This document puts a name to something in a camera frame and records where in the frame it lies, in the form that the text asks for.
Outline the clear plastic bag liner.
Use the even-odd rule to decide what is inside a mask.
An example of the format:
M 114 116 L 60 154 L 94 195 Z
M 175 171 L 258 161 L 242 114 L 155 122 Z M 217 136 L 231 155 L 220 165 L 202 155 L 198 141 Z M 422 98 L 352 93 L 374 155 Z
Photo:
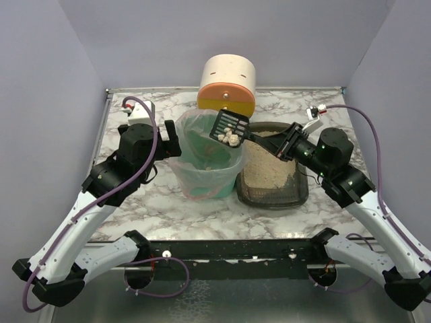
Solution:
M 168 164 L 188 199 L 227 197 L 248 162 L 245 147 L 228 147 L 209 137 L 216 117 L 214 110 L 194 109 L 175 122 L 182 153 L 171 157 Z

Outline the green bucket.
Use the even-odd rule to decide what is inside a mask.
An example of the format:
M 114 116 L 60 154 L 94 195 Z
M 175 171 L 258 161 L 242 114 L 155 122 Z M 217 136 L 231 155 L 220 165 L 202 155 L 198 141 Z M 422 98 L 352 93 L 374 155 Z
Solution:
M 188 112 L 179 120 L 182 154 L 178 159 L 178 182 L 183 192 L 195 199 L 217 196 L 227 185 L 225 169 L 236 158 L 228 148 L 209 138 L 216 119 L 212 112 Z

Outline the dark litter box tray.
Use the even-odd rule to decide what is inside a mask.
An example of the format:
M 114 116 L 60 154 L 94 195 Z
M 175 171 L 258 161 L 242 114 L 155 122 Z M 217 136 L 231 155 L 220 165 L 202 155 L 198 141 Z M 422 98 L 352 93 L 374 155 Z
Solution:
M 305 167 L 280 161 L 268 151 L 245 141 L 248 163 L 236 178 L 238 200 L 258 209 L 298 207 L 308 198 Z

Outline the clumped litter lump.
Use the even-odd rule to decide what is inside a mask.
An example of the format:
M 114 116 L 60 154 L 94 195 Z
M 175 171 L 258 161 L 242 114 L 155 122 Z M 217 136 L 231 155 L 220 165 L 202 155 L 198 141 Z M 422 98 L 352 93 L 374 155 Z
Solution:
M 223 130 L 222 134 L 217 135 L 217 140 L 229 147 L 238 147 L 240 145 L 240 137 L 228 127 Z

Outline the black slotted litter scoop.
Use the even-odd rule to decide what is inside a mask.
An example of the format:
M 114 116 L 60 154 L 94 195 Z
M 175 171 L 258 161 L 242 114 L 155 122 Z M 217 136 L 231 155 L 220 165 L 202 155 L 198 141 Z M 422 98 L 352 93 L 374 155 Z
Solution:
M 217 140 L 217 135 L 222 134 L 223 130 L 228 127 L 232 129 L 234 134 L 240 137 L 240 145 L 238 147 L 231 148 L 239 148 L 244 143 L 244 141 L 252 141 L 255 143 L 256 134 L 253 134 L 250 131 L 249 125 L 250 121 L 247 116 L 226 109 L 221 109 L 218 112 L 215 122 L 209 132 L 209 138 L 221 143 Z

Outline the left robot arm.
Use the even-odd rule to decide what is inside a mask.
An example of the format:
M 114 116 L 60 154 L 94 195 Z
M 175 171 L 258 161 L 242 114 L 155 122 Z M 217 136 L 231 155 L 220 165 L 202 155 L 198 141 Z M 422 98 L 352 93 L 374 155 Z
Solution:
M 13 264 L 13 272 L 26 282 L 22 303 L 27 312 L 33 312 L 28 293 L 43 306 L 63 307 L 102 273 L 154 255 L 149 241 L 136 230 L 98 252 L 83 248 L 128 196 L 156 177 L 156 161 L 181 155 L 174 122 L 167 120 L 164 125 L 167 140 L 161 138 L 157 127 L 148 124 L 119 126 L 118 149 L 90 170 L 72 210 L 55 233 L 35 255 Z

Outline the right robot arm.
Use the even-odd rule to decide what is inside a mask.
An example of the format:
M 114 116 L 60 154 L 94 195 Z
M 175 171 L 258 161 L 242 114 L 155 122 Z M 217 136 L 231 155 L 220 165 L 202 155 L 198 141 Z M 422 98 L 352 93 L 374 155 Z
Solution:
M 430 261 L 416 254 L 418 241 L 413 247 L 407 244 L 406 228 L 383 208 L 370 179 L 350 164 L 354 145 L 343 130 L 324 129 L 313 144 L 294 123 L 282 133 L 252 135 L 252 139 L 283 162 L 295 160 L 320 175 L 325 193 L 353 215 L 385 251 L 377 254 L 326 229 L 320 243 L 329 258 L 350 265 L 383 286 L 389 298 L 404 310 L 413 311 L 426 300 L 430 295 Z

